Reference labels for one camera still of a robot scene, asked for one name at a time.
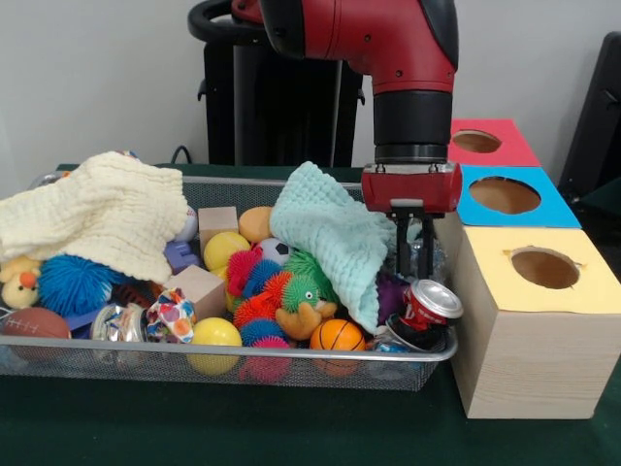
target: white wall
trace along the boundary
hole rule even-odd
[[[198,0],[2,0],[0,197],[58,162],[133,149],[150,163],[186,144],[207,161],[196,101],[203,45],[187,32]],[[619,0],[457,0],[458,117],[511,117],[553,178]],[[371,96],[369,81],[366,93]],[[373,157],[361,108],[354,160]]]

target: black cable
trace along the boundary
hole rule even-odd
[[[180,152],[185,153],[185,158],[187,160],[187,163],[191,164],[192,157],[190,156],[190,151],[187,149],[186,146],[179,146],[178,148],[175,149],[175,152],[173,152],[173,158],[171,159],[171,163],[177,162],[177,157],[179,157]]]

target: metal wire basket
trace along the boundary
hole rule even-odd
[[[183,190],[194,209],[235,205],[238,212],[243,212],[256,206],[274,205],[283,186],[282,181],[186,177]],[[343,186],[355,199],[362,200],[360,184]],[[441,350],[425,353],[257,349],[0,336],[0,374],[417,391],[427,382],[438,363],[449,359],[456,350],[457,341],[452,330],[448,331]],[[204,363],[209,370],[197,371],[197,360],[199,366]]]

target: round hole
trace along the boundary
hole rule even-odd
[[[501,177],[472,183],[470,195],[488,209],[510,215],[533,211],[541,203],[538,193],[527,184]]]
[[[463,150],[477,153],[495,152],[503,143],[497,137],[476,129],[458,131],[455,136],[453,136],[453,142]]]
[[[555,250],[543,248],[515,250],[511,262],[522,278],[546,288],[569,288],[580,278],[580,272],[572,260]]]

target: brown football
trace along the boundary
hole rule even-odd
[[[45,308],[26,308],[4,318],[2,333],[14,337],[71,338],[65,319]],[[46,361],[58,357],[62,349],[11,346],[11,350],[27,361]]]
[[[2,333],[14,337],[71,338],[65,319],[45,308],[26,308],[6,316]]]

